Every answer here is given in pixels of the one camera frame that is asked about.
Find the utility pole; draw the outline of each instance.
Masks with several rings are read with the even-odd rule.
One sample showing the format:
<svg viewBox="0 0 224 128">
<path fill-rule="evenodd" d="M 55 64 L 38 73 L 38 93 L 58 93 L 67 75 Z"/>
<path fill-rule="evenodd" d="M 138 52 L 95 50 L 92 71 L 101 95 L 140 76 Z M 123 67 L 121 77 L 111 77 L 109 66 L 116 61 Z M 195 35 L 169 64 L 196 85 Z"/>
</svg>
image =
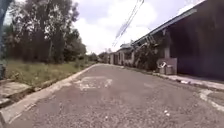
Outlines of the utility pole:
<svg viewBox="0 0 224 128">
<path fill-rule="evenodd" d="M 5 74 L 5 67 L 3 66 L 3 41 L 2 41 L 2 28 L 5 19 L 6 11 L 12 0 L 0 0 L 0 79 L 3 79 Z"/>
</svg>

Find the tree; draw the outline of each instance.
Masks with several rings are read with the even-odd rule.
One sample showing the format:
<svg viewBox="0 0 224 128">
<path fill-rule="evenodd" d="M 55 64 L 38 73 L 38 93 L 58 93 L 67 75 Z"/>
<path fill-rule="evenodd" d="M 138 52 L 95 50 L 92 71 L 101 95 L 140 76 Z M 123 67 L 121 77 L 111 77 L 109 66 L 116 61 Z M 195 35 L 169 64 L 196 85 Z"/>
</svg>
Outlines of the tree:
<svg viewBox="0 0 224 128">
<path fill-rule="evenodd" d="M 0 57 L 2 56 L 2 28 L 6 11 L 12 0 L 0 0 Z"/>
<path fill-rule="evenodd" d="M 11 7 L 13 41 L 7 46 L 10 57 L 27 61 L 60 63 L 70 61 L 86 48 L 72 25 L 78 17 L 71 0 L 27 0 Z"/>
<path fill-rule="evenodd" d="M 102 52 L 98 56 L 99 56 L 100 60 L 103 63 L 107 63 L 108 62 L 108 56 L 109 56 L 109 54 L 107 52 Z"/>
<path fill-rule="evenodd" d="M 98 56 L 95 53 L 91 53 L 89 55 L 89 61 L 95 61 L 98 62 Z"/>
<path fill-rule="evenodd" d="M 9 57 L 9 56 L 12 56 L 11 53 L 13 53 L 14 51 L 11 51 L 11 50 L 14 50 L 15 48 L 15 45 L 13 43 L 13 29 L 12 29 L 12 25 L 4 25 L 3 26 L 3 42 L 4 42 L 4 45 L 3 45 L 3 48 L 2 48 L 2 52 L 3 52 L 3 55 L 4 55 L 4 58 L 5 57 Z"/>
<path fill-rule="evenodd" d="M 157 68 L 158 48 L 150 44 L 142 45 L 135 53 L 134 63 L 137 68 L 155 70 Z"/>
</svg>

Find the wall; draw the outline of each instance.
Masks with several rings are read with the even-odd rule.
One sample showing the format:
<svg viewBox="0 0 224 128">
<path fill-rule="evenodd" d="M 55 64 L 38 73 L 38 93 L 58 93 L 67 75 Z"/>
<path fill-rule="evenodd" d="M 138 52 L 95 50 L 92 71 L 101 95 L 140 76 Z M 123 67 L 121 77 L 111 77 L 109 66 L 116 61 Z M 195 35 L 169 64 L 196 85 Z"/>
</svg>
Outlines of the wall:
<svg viewBox="0 0 224 128">
<path fill-rule="evenodd" d="M 110 58 L 109 58 L 109 59 L 110 59 L 110 60 L 109 60 L 109 63 L 110 63 L 110 64 L 115 64 L 115 63 L 114 63 L 114 54 L 113 54 L 113 53 L 110 54 L 109 57 L 110 57 Z"/>
<path fill-rule="evenodd" d="M 168 28 L 171 57 L 178 58 L 179 73 L 224 80 L 224 1 L 207 0 L 196 9 Z"/>
<path fill-rule="evenodd" d="M 118 65 L 123 65 L 124 64 L 124 52 L 119 51 L 118 52 Z"/>
<path fill-rule="evenodd" d="M 133 65 L 134 64 L 134 59 L 135 59 L 135 53 L 132 52 L 130 59 L 124 59 L 124 65 L 130 65 L 130 66 Z"/>
</svg>

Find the asphalt road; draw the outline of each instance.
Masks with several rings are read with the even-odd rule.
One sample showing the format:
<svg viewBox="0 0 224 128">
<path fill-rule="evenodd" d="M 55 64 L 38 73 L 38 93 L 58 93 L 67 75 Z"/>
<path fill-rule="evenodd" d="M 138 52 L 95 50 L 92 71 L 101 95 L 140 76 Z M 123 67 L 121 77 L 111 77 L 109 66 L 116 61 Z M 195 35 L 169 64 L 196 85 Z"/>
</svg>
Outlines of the asphalt road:
<svg viewBox="0 0 224 128">
<path fill-rule="evenodd" d="M 223 128 L 199 89 L 119 67 L 88 70 L 9 128 Z"/>
</svg>

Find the foliage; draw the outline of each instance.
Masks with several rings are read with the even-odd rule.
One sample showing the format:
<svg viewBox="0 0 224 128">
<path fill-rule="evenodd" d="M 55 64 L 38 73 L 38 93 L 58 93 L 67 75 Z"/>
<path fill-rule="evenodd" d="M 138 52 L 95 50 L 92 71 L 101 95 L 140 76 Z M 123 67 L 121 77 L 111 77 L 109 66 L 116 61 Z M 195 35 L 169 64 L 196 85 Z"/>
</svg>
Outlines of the foliage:
<svg viewBox="0 0 224 128">
<path fill-rule="evenodd" d="M 48 80 L 68 77 L 89 66 L 89 64 L 84 60 L 62 64 L 27 63 L 19 60 L 8 60 L 6 77 L 30 86 L 38 86 Z"/>
<path fill-rule="evenodd" d="M 98 56 L 95 53 L 91 53 L 89 56 L 89 61 L 94 61 L 94 62 L 98 62 Z"/>
<path fill-rule="evenodd" d="M 135 53 L 135 66 L 145 70 L 155 70 L 157 68 L 158 49 L 144 44 Z"/>
<path fill-rule="evenodd" d="M 101 62 L 107 63 L 108 62 L 108 55 L 109 54 L 107 52 L 102 52 L 98 56 L 99 56 Z"/>
<path fill-rule="evenodd" d="M 85 55 L 73 23 L 77 4 L 71 0 L 27 0 L 10 8 L 11 25 L 5 29 L 6 57 L 26 61 L 56 62 Z"/>
</svg>

